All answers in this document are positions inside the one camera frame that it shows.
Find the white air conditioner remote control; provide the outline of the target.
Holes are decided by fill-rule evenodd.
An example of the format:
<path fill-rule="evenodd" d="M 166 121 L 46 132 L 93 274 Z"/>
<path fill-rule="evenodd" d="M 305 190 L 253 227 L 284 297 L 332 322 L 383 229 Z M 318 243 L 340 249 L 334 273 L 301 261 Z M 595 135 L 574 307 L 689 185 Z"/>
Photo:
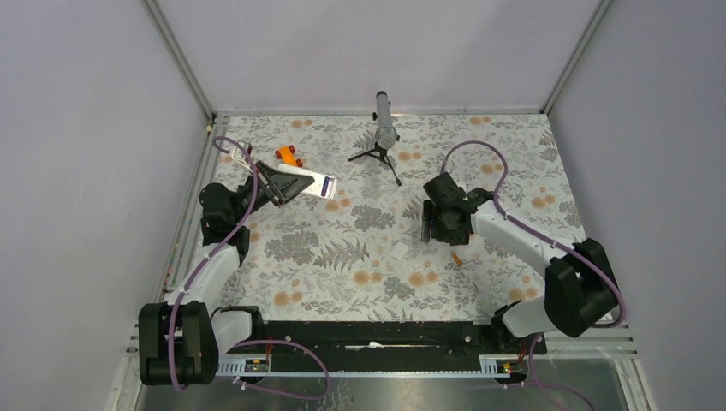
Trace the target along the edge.
<path fill-rule="evenodd" d="M 323 185 L 324 178 L 329 175 L 311 171 L 311 170 L 308 170 L 308 169 L 305 169 L 302 167 L 295 167 L 295 166 L 290 166 L 290 165 L 286 165 L 286 164 L 279 164 L 278 169 L 284 170 L 285 172 L 289 172 L 289 173 L 296 174 L 296 175 L 311 176 L 313 178 L 313 184 L 303 191 L 304 194 L 310 195 L 313 197 L 318 197 L 320 199 L 327 199 L 327 200 L 334 199 L 334 196 L 336 194 L 336 189 L 337 189 L 337 183 L 338 183 L 338 179 L 335 178 L 334 176 L 330 176 L 330 177 L 334 177 L 336 179 L 336 183 L 334 186 L 334 188 L 335 188 L 334 195 L 333 195 L 332 199 L 328 199 L 321 195 L 321 188 Z"/>

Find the orange battery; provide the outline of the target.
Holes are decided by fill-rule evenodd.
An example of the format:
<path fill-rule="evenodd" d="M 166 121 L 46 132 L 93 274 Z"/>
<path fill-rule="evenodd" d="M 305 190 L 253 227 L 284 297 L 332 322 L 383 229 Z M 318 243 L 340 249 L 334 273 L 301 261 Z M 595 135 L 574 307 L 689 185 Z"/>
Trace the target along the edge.
<path fill-rule="evenodd" d="M 459 266 L 459 267 L 463 266 L 463 262 L 461 261 L 461 259 L 458 257 L 458 255 L 456 253 L 452 253 L 451 256 L 457 266 Z"/>

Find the purple battery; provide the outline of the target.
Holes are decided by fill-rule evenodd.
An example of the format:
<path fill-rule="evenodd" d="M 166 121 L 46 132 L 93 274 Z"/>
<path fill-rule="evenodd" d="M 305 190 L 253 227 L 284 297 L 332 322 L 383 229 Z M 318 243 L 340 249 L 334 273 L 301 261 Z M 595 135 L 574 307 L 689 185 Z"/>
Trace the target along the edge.
<path fill-rule="evenodd" d="M 321 188 L 321 195 L 325 198 L 332 199 L 335 191 L 335 183 L 336 179 L 334 177 L 326 176 Z"/>

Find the white remote battery cover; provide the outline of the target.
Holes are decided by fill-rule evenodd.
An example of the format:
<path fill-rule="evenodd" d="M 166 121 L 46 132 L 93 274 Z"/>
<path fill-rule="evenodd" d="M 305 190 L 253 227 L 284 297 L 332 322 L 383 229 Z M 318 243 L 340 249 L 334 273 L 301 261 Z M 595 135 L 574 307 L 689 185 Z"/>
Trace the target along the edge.
<path fill-rule="evenodd" d="M 397 242 L 391 250 L 391 257 L 394 259 L 403 259 L 408 252 L 408 245 L 403 242 Z"/>

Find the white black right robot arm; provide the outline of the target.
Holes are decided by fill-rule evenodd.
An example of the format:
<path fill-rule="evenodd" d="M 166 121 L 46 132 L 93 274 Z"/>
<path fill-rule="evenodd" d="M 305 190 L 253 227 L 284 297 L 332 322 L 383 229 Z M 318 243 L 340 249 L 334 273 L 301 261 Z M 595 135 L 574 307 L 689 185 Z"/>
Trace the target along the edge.
<path fill-rule="evenodd" d="M 511 353 L 532 334 L 560 331 L 579 337 L 619 307 L 621 295 L 601 244 L 593 239 L 568 246 L 562 241 L 524 229 L 513 215 L 503 215 L 495 196 L 483 188 L 466 191 L 449 173 L 423 187 L 421 239 L 467 245 L 477 235 L 493 241 L 533 268 L 543 279 L 543 296 L 509 304 L 491 318 L 495 348 Z"/>

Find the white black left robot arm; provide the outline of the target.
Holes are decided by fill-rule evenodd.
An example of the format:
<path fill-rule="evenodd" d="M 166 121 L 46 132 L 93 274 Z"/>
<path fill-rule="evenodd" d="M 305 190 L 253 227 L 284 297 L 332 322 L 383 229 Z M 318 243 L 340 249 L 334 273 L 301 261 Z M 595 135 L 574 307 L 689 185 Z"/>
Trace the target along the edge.
<path fill-rule="evenodd" d="M 209 384 L 218 361 L 236 344 L 253 352 L 265 343 L 264 326 L 246 311 L 212 315 L 208 306 L 247 256 L 245 222 L 267 204 L 282 206 L 315 183 L 312 176 L 274 170 L 262 161 L 236 190 L 207 184 L 199 193 L 203 257 L 179 287 L 139 313 L 140 381 L 147 386 Z"/>

